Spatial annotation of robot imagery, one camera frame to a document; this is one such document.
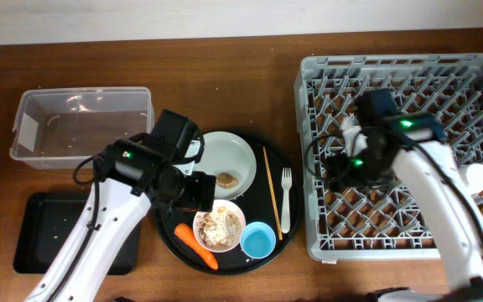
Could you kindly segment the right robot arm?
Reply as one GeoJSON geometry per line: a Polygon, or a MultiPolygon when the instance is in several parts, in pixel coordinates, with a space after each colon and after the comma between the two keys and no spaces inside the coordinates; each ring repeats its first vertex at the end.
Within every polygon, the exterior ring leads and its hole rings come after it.
{"type": "Polygon", "coordinates": [[[443,301],[483,301],[483,164],[457,166],[443,125],[430,112],[400,112],[387,89],[359,96],[340,126],[345,153],[324,159],[325,184],[387,186],[396,177],[417,204],[447,274],[443,301]]]}

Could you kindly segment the cream white cup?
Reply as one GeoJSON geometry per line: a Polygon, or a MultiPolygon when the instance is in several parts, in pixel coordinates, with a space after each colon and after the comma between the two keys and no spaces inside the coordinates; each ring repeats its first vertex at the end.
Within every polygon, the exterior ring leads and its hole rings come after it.
{"type": "Polygon", "coordinates": [[[470,195],[483,191],[483,164],[462,165],[459,168],[459,174],[470,195]]]}

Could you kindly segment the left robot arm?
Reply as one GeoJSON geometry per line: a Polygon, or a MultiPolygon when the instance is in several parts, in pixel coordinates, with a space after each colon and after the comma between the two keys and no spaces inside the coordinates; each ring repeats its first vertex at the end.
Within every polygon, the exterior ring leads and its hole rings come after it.
{"type": "Polygon", "coordinates": [[[216,178],[195,172],[204,135],[164,110],[149,133],[118,139],[88,158],[91,193],[74,228],[29,301],[92,301],[123,243],[156,206],[211,211],[216,178]]]}

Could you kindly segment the light blue cup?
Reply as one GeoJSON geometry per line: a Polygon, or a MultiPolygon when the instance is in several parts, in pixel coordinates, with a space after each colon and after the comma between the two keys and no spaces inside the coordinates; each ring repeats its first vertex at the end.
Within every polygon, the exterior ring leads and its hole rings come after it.
{"type": "Polygon", "coordinates": [[[260,221],[249,223],[241,233],[240,245],[249,258],[266,258],[271,255],[276,246],[275,231],[268,224],[260,221]]]}

